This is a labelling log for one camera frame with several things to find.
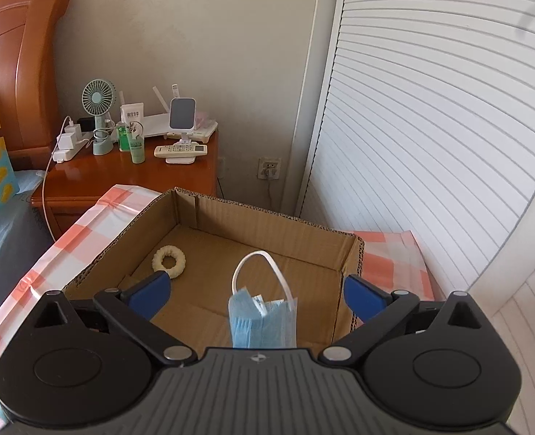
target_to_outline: gray grip surface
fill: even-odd
[[[307,350],[258,353],[211,348],[193,366],[165,369],[146,397],[112,420],[72,430],[46,430],[13,423],[1,433],[437,435],[441,432],[413,427],[382,412],[362,391],[353,373],[321,366]],[[512,432],[496,425],[471,433],[509,435]]]

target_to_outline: white remote control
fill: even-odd
[[[207,146],[195,143],[180,144],[177,142],[173,145],[159,145],[155,148],[155,157],[159,158],[176,158],[176,157],[198,157],[207,155]]]

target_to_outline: mint green fan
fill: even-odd
[[[112,150],[112,129],[106,127],[104,116],[115,100],[116,89],[108,80],[97,78],[82,90],[82,106],[90,116],[94,116],[94,155],[108,154]]]

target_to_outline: cream ring toy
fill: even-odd
[[[162,264],[162,260],[165,257],[173,257],[177,261],[175,266],[171,269],[166,269]],[[187,259],[185,258],[185,254],[180,248],[175,247],[174,245],[167,245],[158,249],[155,253],[155,256],[152,258],[152,269],[155,272],[167,272],[170,279],[181,275],[186,264]]]

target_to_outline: wall outlet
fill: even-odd
[[[261,157],[259,159],[258,166],[258,178],[260,180],[267,180],[267,176],[265,174],[267,169],[275,170],[274,174],[271,176],[271,179],[278,180],[280,178],[281,159]]]
[[[217,178],[221,180],[221,178],[225,177],[225,157],[219,157],[217,158]]]

